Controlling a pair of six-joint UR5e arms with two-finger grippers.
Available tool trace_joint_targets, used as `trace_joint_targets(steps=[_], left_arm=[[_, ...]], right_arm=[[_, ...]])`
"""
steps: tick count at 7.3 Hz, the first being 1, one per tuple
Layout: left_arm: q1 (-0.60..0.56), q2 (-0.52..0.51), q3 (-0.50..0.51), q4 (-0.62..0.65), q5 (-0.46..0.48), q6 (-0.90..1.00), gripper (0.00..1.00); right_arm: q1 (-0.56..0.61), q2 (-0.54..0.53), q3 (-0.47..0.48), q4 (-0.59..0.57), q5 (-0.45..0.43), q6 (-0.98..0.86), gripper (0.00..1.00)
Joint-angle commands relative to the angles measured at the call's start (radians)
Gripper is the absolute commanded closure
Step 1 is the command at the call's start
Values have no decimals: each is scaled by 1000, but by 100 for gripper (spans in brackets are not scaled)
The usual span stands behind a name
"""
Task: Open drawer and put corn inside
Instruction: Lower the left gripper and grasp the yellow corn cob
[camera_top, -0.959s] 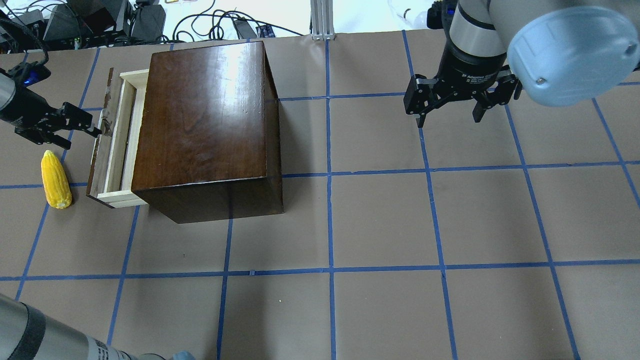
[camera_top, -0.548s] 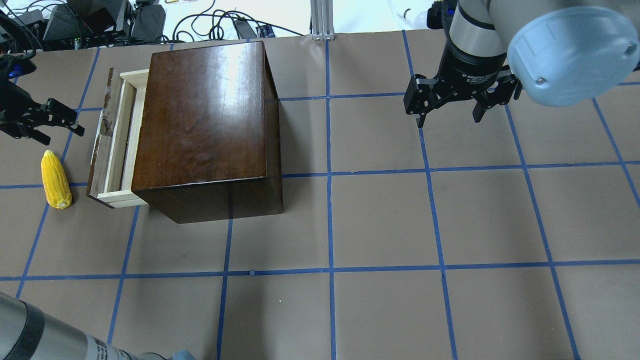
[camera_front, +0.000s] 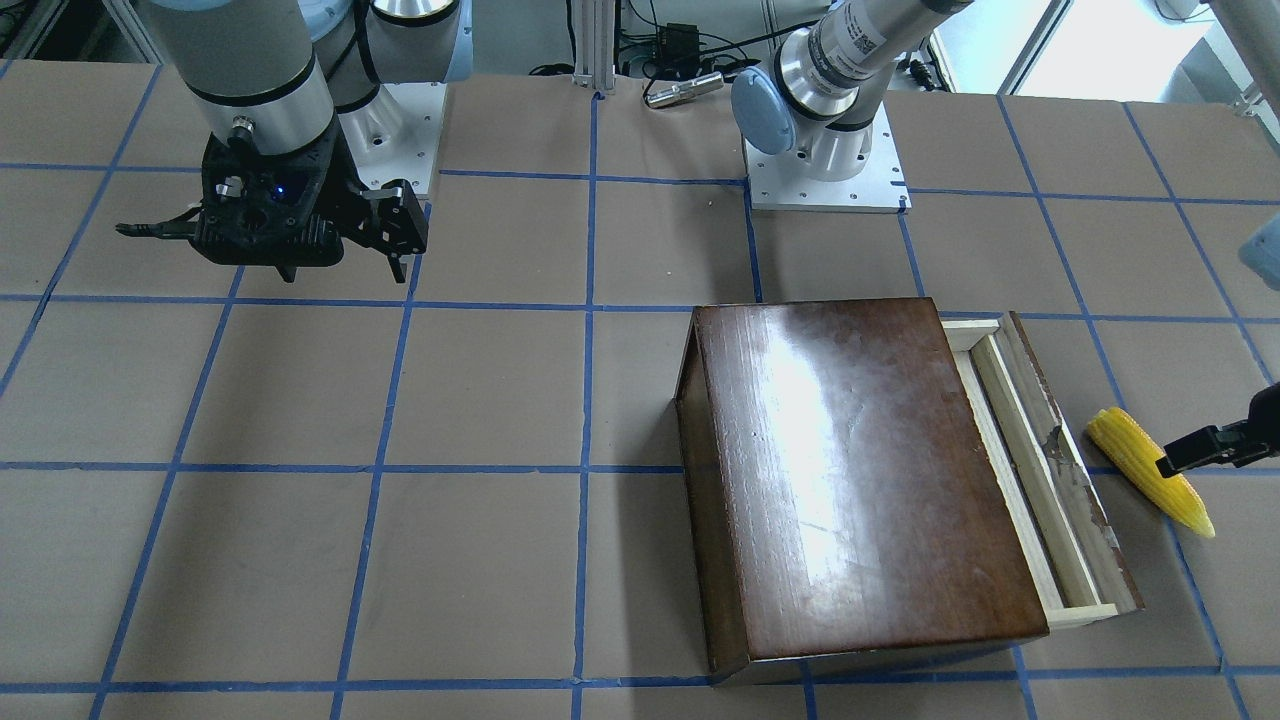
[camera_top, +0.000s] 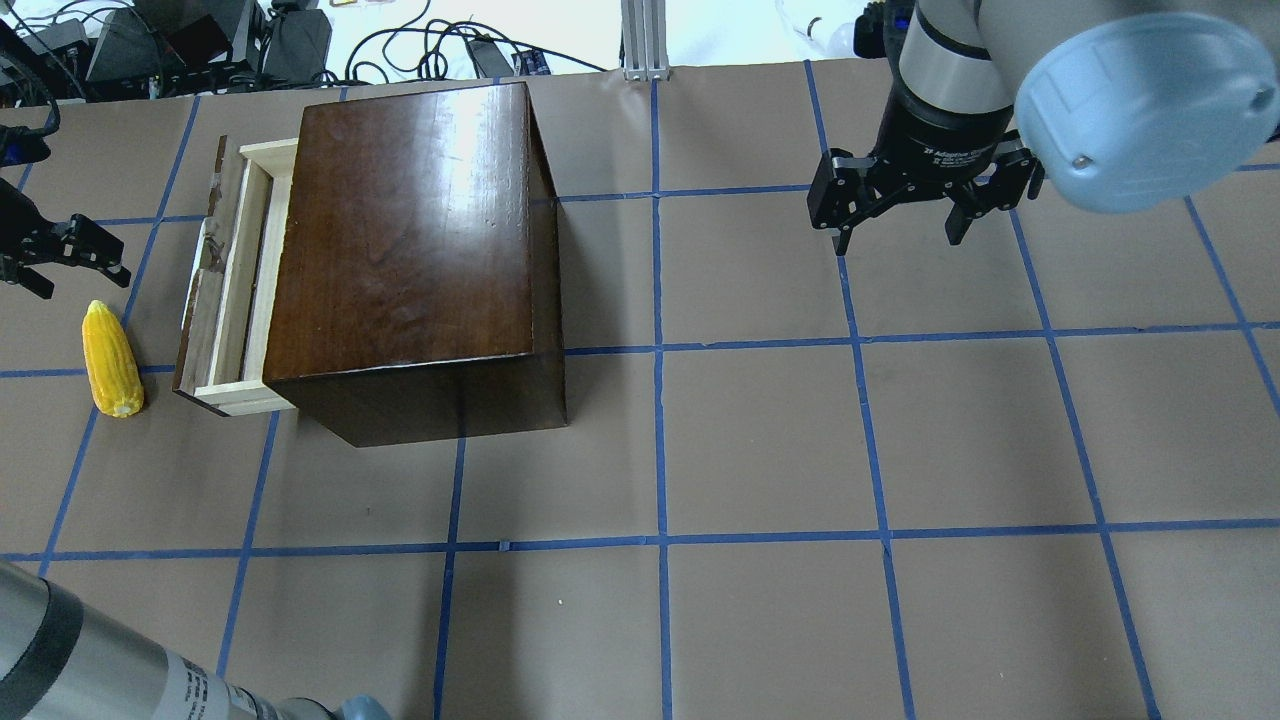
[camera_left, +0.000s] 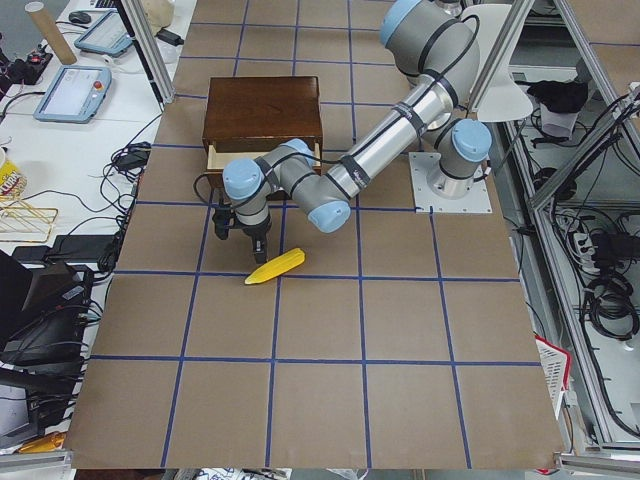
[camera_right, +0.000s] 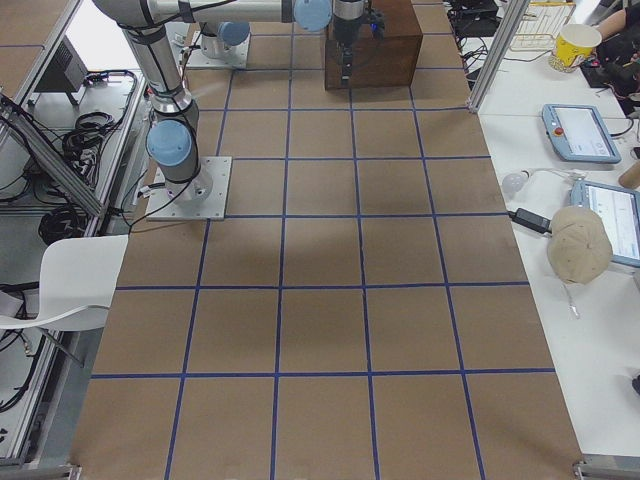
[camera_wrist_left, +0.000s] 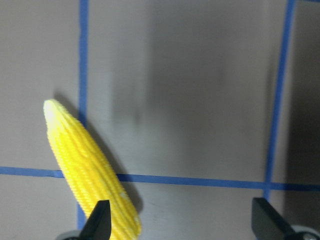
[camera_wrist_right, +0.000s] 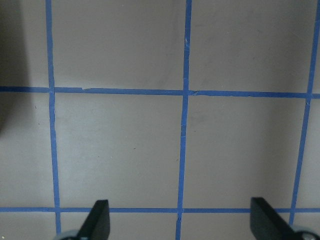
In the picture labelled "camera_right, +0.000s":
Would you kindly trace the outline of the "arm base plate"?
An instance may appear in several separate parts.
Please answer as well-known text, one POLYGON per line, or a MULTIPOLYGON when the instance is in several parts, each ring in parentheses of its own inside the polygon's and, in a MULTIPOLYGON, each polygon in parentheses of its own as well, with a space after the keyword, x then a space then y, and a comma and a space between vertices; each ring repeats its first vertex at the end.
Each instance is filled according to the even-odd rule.
POLYGON ((185 191, 184 186, 166 183, 159 167, 154 182, 162 183, 152 189, 145 214, 150 221, 185 221, 225 218, 232 158, 229 156, 200 157, 200 172, 185 191))
POLYGON ((179 54, 179 66, 187 69, 236 70, 247 66, 250 37, 229 45, 220 37, 202 36, 195 30, 191 42, 179 54))

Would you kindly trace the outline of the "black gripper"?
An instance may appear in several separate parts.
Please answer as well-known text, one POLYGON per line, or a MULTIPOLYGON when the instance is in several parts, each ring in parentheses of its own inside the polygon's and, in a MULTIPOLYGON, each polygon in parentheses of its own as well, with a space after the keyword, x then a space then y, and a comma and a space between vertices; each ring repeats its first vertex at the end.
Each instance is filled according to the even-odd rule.
POLYGON ((357 40, 362 17, 343 19, 333 16, 334 38, 339 44, 340 85, 348 86, 351 78, 351 45, 357 40))

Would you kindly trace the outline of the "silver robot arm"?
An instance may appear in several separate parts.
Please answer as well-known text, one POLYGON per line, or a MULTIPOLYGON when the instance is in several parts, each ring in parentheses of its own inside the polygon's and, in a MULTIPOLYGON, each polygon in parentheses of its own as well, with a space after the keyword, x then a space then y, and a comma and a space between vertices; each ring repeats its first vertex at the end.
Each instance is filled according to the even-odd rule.
POLYGON ((315 32, 330 27, 336 43, 340 82, 347 86, 354 70, 354 44, 369 23, 369 1, 193 1, 187 12, 196 23, 296 23, 315 32))
POLYGON ((203 169, 196 141, 199 110, 184 86, 164 26, 148 1, 97 1, 98 9, 122 29, 152 91, 155 124, 146 149, 164 175, 175 202, 205 199, 211 175, 203 169))

